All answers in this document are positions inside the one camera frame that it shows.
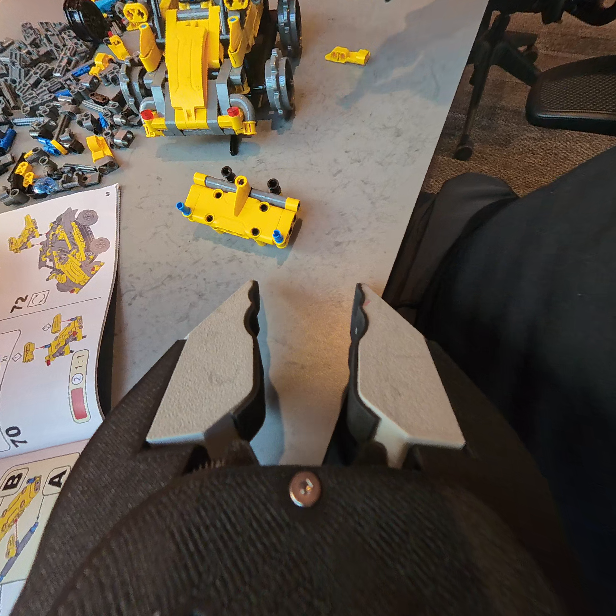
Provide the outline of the small yellow brick assembly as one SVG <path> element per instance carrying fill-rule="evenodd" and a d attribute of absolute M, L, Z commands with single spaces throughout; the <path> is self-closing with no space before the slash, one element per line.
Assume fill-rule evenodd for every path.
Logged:
<path fill-rule="evenodd" d="M 232 168 L 221 169 L 223 179 L 195 173 L 184 202 L 176 204 L 192 222 L 211 227 L 219 234 L 254 240 L 284 249 L 291 237 L 301 202 L 281 195 L 277 179 L 267 183 L 268 191 L 253 188 Z"/>

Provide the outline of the pile of grey brick pieces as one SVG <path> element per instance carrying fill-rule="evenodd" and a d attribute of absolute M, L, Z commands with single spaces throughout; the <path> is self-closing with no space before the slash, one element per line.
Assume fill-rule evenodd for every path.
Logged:
<path fill-rule="evenodd" d="M 141 121 L 125 101 L 123 63 L 62 21 L 1 36 L 1 208 L 97 186 L 121 165 Z M 118 169 L 102 175 L 86 138 L 103 136 Z"/>

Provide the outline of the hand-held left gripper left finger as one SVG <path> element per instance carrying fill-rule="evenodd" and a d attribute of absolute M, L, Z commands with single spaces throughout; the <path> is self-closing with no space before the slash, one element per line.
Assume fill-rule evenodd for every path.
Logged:
<path fill-rule="evenodd" d="M 221 459 L 266 416 L 257 335 L 259 286 L 248 281 L 188 335 L 150 426 L 150 445 L 197 443 Z"/>

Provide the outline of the instruction booklet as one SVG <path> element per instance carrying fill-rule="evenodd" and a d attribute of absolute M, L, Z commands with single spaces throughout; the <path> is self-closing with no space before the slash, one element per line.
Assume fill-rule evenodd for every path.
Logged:
<path fill-rule="evenodd" d="M 104 418 L 97 363 L 118 233 L 118 184 L 1 214 L 1 615 Z"/>

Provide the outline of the black wheel tyre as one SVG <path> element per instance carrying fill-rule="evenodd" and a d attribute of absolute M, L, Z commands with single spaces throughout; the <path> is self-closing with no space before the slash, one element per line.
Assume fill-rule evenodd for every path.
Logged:
<path fill-rule="evenodd" d="M 92 1 L 64 1 L 63 10 L 68 23 L 79 39 L 100 44 L 107 37 L 109 22 Z"/>

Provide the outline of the person's dark clothing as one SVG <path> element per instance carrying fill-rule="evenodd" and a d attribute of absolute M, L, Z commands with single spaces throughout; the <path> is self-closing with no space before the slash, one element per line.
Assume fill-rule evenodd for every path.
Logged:
<path fill-rule="evenodd" d="M 615 615 L 615 147 L 526 196 L 464 173 L 419 199 L 392 304 L 535 459 L 597 614 Z"/>

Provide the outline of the yellow brick vehicle model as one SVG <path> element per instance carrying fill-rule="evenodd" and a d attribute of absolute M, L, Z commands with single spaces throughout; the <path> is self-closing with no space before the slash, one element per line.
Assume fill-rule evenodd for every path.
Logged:
<path fill-rule="evenodd" d="M 298 1 L 137 1 L 122 13 L 139 53 L 123 60 L 119 84 L 147 137 L 229 137 L 234 155 L 263 114 L 295 112 Z"/>

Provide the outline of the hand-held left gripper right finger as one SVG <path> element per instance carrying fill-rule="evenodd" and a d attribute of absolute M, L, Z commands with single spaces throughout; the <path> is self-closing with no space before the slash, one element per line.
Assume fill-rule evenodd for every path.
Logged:
<path fill-rule="evenodd" d="M 329 465 L 351 465 L 367 443 L 401 468 L 415 447 L 462 450 L 465 438 L 427 343 L 368 285 L 355 288 L 349 383 L 327 449 Z"/>

